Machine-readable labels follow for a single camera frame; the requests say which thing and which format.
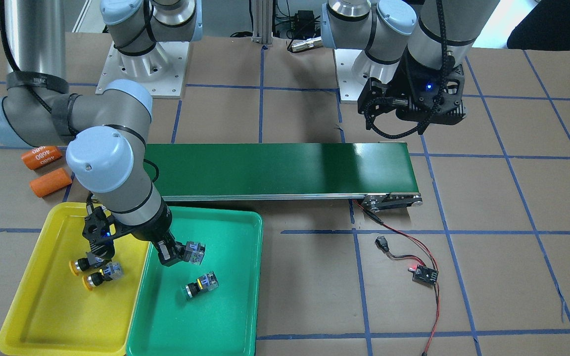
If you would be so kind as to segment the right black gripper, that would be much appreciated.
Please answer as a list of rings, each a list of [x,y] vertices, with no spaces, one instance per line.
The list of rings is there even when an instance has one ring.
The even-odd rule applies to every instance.
[[[160,208],[149,221],[134,228],[134,237],[149,241],[156,249],[160,263],[166,267],[182,262],[185,251],[184,245],[175,240],[171,224],[170,208]]]

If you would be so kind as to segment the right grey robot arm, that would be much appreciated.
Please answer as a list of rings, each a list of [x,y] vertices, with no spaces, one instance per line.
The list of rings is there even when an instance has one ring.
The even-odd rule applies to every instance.
[[[144,169],[152,96],[140,83],[117,79],[99,95],[70,92],[60,0],[1,0],[0,37],[9,65],[0,98],[0,144],[14,148],[65,145],[66,162],[88,200],[82,236],[109,261],[113,241],[150,242],[164,266],[200,264],[205,247],[181,243],[172,212]]]

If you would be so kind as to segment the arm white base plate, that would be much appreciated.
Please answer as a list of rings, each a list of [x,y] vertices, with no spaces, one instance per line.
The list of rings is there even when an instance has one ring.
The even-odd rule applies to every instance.
[[[109,46],[95,93],[117,79],[140,83],[154,98],[181,99],[190,42],[161,42],[142,56],[127,56]]]

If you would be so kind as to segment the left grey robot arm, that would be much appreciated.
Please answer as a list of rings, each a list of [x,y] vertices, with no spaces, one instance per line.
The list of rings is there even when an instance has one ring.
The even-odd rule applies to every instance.
[[[466,118],[462,61],[497,0],[329,0],[323,44],[359,50],[358,113],[386,139]]]

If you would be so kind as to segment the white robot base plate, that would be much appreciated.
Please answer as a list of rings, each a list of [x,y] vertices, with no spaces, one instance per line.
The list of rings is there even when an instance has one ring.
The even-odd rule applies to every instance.
[[[334,60],[340,101],[347,104],[357,103],[368,78],[389,83],[399,66],[398,62],[387,65],[373,61],[365,54],[364,48],[335,49]]]

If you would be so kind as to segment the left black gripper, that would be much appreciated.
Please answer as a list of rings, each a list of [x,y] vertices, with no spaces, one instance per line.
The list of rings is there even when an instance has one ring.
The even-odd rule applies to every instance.
[[[368,78],[357,100],[358,113],[364,114],[371,100],[381,99],[380,103],[369,108],[372,119],[395,110],[400,120],[421,122],[426,119],[435,102],[439,74],[439,70],[423,67],[418,62],[405,62],[389,83]],[[431,124],[455,125],[465,119],[466,108],[462,101],[464,84],[464,69],[460,64],[446,75],[439,111],[430,119]]]

